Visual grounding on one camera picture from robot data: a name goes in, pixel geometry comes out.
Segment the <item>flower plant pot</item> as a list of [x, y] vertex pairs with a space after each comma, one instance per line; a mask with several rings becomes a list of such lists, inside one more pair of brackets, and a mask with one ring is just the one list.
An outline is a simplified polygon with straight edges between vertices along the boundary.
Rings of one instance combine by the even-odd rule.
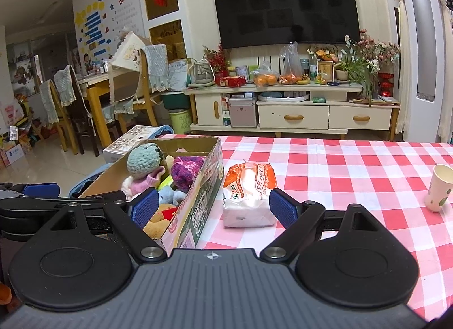
[[336, 71], [345, 71], [351, 81], [362, 85], [362, 96], [372, 104], [377, 95], [379, 73], [384, 66], [394, 66], [399, 59], [397, 43], [373, 39], [367, 30], [359, 31], [359, 40], [344, 37], [345, 47], [338, 52]]

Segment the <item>green trash bin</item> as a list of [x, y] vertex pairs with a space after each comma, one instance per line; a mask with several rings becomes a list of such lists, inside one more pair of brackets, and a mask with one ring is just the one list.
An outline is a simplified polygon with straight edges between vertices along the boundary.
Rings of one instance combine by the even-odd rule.
[[170, 110], [171, 126], [176, 134], [188, 134], [193, 123], [190, 110]]

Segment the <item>pink storage box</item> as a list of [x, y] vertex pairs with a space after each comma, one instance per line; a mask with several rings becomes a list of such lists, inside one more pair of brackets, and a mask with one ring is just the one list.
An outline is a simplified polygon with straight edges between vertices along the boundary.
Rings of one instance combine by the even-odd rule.
[[257, 108], [254, 98], [231, 98], [229, 105], [231, 127], [257, 127]]

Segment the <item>teal knitted hat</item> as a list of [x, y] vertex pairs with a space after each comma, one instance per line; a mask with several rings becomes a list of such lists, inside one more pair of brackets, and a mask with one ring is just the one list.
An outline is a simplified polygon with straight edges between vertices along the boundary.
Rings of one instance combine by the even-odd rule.
[[164, 159], [164, 153], [155, 143], [140, 144], [127, 157], [127, 170], [139, 180], [156, 170]]

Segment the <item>green yellow sponge cloth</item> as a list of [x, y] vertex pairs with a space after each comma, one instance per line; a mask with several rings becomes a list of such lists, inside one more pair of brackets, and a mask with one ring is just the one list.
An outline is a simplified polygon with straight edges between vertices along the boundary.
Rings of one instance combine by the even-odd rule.
[[167, 176], [164, 180], [161, 181], [160, 185], [158, 186], [157, 190], [160, 191], [165, 186], [172, 186], [174, 183], [173, 178], [171, 175]]

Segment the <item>cardboard box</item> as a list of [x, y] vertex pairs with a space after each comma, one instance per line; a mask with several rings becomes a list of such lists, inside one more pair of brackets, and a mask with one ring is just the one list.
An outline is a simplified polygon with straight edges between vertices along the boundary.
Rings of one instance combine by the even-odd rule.
[[139, 227], [167, 252], [194, 249], [223, 175], [218, 137], [143, 140], [102, 172], [82, 196], [119, 191], [126, 201], [136, 202], [151, 190], [151, 205], [132, 214]]

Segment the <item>cream tv cabinet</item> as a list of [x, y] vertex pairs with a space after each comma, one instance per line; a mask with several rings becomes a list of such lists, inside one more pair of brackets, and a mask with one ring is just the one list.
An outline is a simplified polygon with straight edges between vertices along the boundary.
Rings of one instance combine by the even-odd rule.
[[[400, 104], [394, 98], [362, 98], [362, 86], [346, 83], [337, 86], [291, 84], [242, 87], [190, 88], [193, 132], [263, 132], [338, 135], [349, 131], [384, 131], [389, 140], [396, 134]], [[257, 127], [231, 127], [231, 98], [254, 98]]]

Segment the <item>wooden dining chair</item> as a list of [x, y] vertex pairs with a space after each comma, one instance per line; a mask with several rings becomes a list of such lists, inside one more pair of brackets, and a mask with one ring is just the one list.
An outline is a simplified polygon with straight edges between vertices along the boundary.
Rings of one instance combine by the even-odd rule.
[[170, 88], [166, 46], [128, 31], [122, 34], [108, 69], [110, 101], [121, 130], [126, 130], [126, 115], [140, 111], [156, 127], [153, 107]]

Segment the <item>yellow plush bear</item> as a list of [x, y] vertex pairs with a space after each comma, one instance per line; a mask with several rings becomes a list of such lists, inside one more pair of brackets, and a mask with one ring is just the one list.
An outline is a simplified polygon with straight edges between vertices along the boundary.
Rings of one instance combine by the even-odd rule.
[[143, 228], [143, 231], [153, 239], [159, 239], [170, 225], [177, 212], [177, 207], [171, 204], [160, 204], [157, 211]]

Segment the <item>white paper cup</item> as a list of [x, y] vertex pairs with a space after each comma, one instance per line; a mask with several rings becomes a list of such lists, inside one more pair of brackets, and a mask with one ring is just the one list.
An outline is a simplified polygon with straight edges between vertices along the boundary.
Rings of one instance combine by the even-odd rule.
[[453, 170], [448, 165], [436, 164], [424, 199], [425, 206], [432, 212], [440, 212], [452, 193]]

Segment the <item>purple pink knitted hat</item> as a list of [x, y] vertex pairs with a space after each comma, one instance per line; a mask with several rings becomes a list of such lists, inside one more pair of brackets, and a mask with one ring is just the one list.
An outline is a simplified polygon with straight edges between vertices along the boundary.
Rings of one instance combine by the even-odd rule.
[[170, 174], [175, 186], [179, 190], [187, 192], [191, 188], [198, 173], [203, 167], [204, 160], [205, 158], [200, 156], [184, 156], [174, 158]]

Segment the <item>white printed carton box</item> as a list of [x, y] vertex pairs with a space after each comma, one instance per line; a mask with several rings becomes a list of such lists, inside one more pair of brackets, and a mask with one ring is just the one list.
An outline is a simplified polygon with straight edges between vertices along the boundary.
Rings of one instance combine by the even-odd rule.
[[103, 149], [102, 155], [106, 163], [114, 163], [121, 159], [140, 141], [148, 140], [158, 130], [157, 127], [136, 125], [125, 134]]

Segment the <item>white standing air conditioner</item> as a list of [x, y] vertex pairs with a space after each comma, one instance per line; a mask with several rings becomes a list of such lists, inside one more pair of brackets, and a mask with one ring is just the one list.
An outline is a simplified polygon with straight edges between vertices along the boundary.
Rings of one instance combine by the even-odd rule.
[[401, 104], [406, 142], [447, 143], [452, 136], [452, 11], [447, 0], [396, 0]]

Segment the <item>red white checkered tablecloth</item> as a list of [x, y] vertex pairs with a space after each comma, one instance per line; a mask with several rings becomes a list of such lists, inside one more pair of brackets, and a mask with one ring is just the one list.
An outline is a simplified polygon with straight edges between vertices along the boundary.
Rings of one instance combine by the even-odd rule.
[[281, 189], [327, 209], [366, 207], [416, 258], [409, 304], [430, 320], [452, 306], [452, 203], [440, 212], [423, 199], [437, 164], [452, 164], [448, 144], [222, 136], [225, 166], [270, 164]]

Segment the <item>pink knitted cloth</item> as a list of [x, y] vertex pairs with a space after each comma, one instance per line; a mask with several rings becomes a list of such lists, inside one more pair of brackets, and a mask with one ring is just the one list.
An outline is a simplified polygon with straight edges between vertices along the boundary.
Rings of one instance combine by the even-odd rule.
[[161, 184], [162, 175], [165, 172], [165, 167], [159, 166], [156, 170], [141, 179], [128, 176], [121, 185], [121, 191], [126, 196], [127, 201], [131, 201], [148, 188], [158, 188]]

